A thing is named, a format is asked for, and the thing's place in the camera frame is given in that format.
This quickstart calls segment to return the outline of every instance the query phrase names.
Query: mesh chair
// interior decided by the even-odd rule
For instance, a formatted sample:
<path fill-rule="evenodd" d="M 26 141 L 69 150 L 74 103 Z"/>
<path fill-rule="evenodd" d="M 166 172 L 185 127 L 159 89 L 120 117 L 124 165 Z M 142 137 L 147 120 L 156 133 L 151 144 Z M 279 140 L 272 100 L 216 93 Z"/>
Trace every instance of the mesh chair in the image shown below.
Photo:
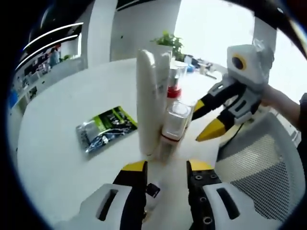
<path fill-rule="evenodd" d="M 238 133 L 218 155 L 215 171 L 250 196 L 258 213 L 285 221 L 305 192 L 302 162 L 285 128 L 272 114 Z"/>

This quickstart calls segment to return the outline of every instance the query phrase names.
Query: potted plant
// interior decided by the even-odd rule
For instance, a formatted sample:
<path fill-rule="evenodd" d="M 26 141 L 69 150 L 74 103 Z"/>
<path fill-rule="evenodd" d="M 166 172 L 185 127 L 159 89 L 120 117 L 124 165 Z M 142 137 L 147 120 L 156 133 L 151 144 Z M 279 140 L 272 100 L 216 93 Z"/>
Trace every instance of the potted plant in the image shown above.
<path fill-rule="evenodd" d="M 167 31 L 163 31 L 163 36 L 155 38 L 151 42 L 155 42 L 157 45 L 170 46 L 173 48 L 172 55 L 177 61 L 183 61 L 184 55 L 181 53 L 183 47 L 181 38 L 176 37 L 173 34 L 169 34 Z"/>

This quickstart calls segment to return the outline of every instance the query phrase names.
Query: screw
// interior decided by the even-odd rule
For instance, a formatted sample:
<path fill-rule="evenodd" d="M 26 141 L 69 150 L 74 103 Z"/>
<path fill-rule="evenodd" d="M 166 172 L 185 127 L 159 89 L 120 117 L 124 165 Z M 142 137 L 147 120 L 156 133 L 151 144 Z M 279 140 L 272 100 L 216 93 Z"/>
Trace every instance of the screw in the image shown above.
<path fill-rule="evenodd" d="M 205 197 L 201 197 L 201 198 L 200 198 L 200 201 L 201 201 L 201 202 L 205 202 L 206 200 L 207 200 L 207 199 L 206 199 Z"/>
<path fill-rule="evenodd" d="M 212 223 L 211 217 L 204 217 L 204 218 L 202 219 L 202 221 L 203 221 L 203 223 L 206 224 L 206 225 L 209 225 L 209 224 Z"/>
<path fill-rule="evenodd" d="M 197 175 L 197 176 L 195 176 L 195 179 L 199 181 L 199 180 L 202 179 L 202 176 L 201 175 Z"/>
<path fill-rule="evenodd" d="M 211 175 L 210 175 L 210 178 L 211 178 L 211 179 L 216 179 L 216 178 L 217 178 L 217 175 L 211 174 Z"/>

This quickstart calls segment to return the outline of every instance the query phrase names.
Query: desk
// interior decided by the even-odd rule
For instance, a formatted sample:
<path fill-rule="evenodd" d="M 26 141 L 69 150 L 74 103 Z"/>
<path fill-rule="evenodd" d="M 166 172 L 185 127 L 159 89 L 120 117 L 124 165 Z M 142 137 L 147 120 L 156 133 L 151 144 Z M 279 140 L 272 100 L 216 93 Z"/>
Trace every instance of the desk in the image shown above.
<path fill-rule="evenodd" d="M 136 119 L 135 70 L 136 59 L 86 69 L 44 90 L 27 106 L 18 143 L 19 176 L 30 200 L 51 225 L 76 215 L 81 202 L 102 184 L 112 183 L 125 164 L 143 158 L 137 132 L 90 159 L 83 154 L 75 134 L 77 125 L 118 105 Z M 198 99 L 214 83 L 214 79 L 198 73 L 189 74 L 182 79 L 183 96 Z M 193 156 L 214 165 L 219 138 L 201 143 L 195 138 L 220 111 L 191 123 L 178 150 L 179 157 Z M 169 205 L 160 215 L 170 221 L 161 221 L 159 227 L 156 223 L 153 229 L 170 229 L 175 222 L 176 229 L 186 230 L 191 224 L 185 162 L 174 164 L 168 169 L 165 183 L 172 183 L 168 179 L 176 177 L 184 188 L 168 189 L 164 200 Z M 157 180 L 160 168 L 154 162 L 149 164 L 149 182 Z"/>

